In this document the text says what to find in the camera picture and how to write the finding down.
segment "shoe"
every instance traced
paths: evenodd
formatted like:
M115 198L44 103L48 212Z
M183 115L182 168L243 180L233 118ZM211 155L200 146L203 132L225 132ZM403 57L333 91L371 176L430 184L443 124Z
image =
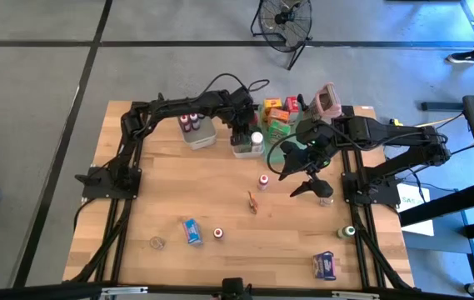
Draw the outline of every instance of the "shoe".
M474 63L474 51L453 53L446 57L450 63Z

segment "fan stand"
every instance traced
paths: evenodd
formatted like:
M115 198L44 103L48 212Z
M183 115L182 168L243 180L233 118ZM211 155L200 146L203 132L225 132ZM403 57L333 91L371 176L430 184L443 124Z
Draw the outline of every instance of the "fan stand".
M253 32L253 25L255 24L255 21L257 20L257 17L259 16L259 12L261 11L261 7L262 7L262 3L264 2L264 0L260 0L259 1L259 6L257 7L257 12L255 12L255 17L253 17L253 21L252 21L252 25L250 26L250 31L252 32L252 35L253 37L256 37L258 35L261 35L261 36L267 36L267 35L276 35L278 36L279 38L281 38L282 40L284 40L285 42L287 41L285 39L285 37L283 37L283 35L277 33L277 32L273 32L273 33L264 33L264 32L261 32L261 33L257 33L257 32ZM300 49L299 51L297 50L294 50L294 54L292 54L292 59L290 60L290 62L288 63L288 67L287 67L287 70L290 71L292 69L292 67L294 66L294 63L296 63L296 60L300 57L300 54L302 54L303 52L303 49L305 49L305 46L307 45L307 43L309 41L312 40L312 37L305 37L305 41L303 42L303 44L300 46Z

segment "concrete floor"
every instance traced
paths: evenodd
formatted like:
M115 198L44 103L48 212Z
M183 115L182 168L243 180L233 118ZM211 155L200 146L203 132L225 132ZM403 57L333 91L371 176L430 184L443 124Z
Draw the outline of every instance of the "concrete floor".
M0 39L92 40L103 4L102 0L24 0L13 5L0 0ZM253 0L115 1L103 40L252 40L249 24L256 5ZM312 36L317 41L474 42L458 2L314 1L313 17ZM0 288L12 280L87 51L86 47L0 48L0 188L4 194ZM269 47L100 48L28 284L61 280L82 191L73 175L85 173L92 161L107 101L148 101L159 92L165 98L193 96L217 74L231 72L246 83L260 78L272 81L253 95L257 101L294 93L310 100L323 83L334 82L343 103L372 105L382 121L394 117L405 124L425 123L453 113L421 112L418 103L458 102L474 93L474 65L445 63L444 57L452 51L308 48L288 72L282 68L288 56ZM236 87L223 79L212 88ZM464 120L449 124L444 133L450 138L450 149L472 140ZM474 150L420 175L423 182L442 187L470 186ZM471 280L462 261L466 256L409 250L409 257L418 287L465 295L457 284ZM439 263L424 267L426 257Z

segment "colorful box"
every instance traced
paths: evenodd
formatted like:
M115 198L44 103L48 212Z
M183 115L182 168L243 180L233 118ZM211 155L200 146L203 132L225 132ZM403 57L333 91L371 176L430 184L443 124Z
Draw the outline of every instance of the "colorful box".
M183 222L185 234L189 245L199 246L203 244L202 235L200 234L200 227L194 219Z
M268 117L267 117L268 125L272 124L273 120L278 120L283 123L288 123L289 117L290 116L288 112L285 112L284 110L281 110L279 108L272 108L270 110L270 113L268 113Z
M275 143L290 134L290 125L273 120L268 128L268 142Z
M268 117L268 113L272 108L282 109L281 99L278 98L266 98L264 99L264 105L262 108L262 120L266 121Z
M297 115L300 113L300 107L297 103L297 97L287 97L287 99L285 99L285 104L283 104L283 110L287 111L289 114L288 123L295 123L297 120Z
M333 253L325 251L312 257L314 277L323 280L337 280Z

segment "black sneaker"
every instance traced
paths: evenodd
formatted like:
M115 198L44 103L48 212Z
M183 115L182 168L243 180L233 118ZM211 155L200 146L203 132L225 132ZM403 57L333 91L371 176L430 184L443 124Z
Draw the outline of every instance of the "black sneaker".
M446 57L450 63L474 63L474 51L453 53Z

